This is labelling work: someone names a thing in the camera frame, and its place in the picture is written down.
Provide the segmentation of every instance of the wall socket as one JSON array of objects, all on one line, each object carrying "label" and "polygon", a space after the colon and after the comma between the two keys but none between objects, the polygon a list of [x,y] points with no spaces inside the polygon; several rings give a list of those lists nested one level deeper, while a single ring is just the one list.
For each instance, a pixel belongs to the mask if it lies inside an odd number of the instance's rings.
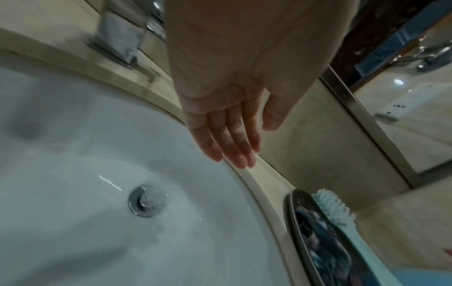
[{"label": "wall socket", "polygon": [[421,83],[379,110],[375,116],[398,121],[413,109],[452,87],[452,83]]}]

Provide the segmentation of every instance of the light blue object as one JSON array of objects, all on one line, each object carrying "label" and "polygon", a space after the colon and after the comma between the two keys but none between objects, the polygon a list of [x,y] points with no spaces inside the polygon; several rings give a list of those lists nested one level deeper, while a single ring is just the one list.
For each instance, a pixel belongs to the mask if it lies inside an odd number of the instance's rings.
[{"label": "light blue object", "polygon": [[381,286],[403,286],[358,234],[355,225],[356,216],[338,195],[322,189],[312,195],[312,198],[327,219],[348,237]]},{"label": "light blue object", "polygon": [[[392,272],[403,286],[451,286],[452,274],[449,272],[401,269]],[[363,285],[378,286],[374,279],[363,280]]]}]

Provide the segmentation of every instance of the chrome faucet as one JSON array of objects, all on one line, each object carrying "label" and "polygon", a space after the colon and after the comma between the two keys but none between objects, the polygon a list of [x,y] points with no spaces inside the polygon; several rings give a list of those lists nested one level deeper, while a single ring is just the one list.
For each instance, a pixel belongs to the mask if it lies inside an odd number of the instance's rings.
[{"label": "chrome faucet", "polygon": [[166,41],[163,0],[105,0],[90,46],[111,60],[132,67],[146,31]]}]

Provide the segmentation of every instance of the metal trim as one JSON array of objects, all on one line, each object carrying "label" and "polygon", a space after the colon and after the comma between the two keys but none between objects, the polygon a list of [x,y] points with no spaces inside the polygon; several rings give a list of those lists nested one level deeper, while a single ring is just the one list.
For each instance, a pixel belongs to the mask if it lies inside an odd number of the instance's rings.
[{"label": "metal trim", "polygon": [[401,174],[408,185],[412,188],[422,185],[423,180],[419,174],[417,174],[408,161],[406,161],[399,149],[378,126],[372,116],[361,105],[330,66],[320,76],[320,80],[371,138],[374,144]]}]

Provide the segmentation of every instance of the toothbrush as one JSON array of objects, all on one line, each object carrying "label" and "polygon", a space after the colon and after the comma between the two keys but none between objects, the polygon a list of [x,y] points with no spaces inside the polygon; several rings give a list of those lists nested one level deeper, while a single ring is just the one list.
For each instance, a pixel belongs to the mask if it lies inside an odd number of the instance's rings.
[{"label": "toothbrush", "polygon": [[338,195],[329,190],[321,189],[312,195],[312,198],[328,220],[338,227],[353,243],[372,270],[380,286],[403,286],[361,238],[356,230],[356,215],[339,199]]}]

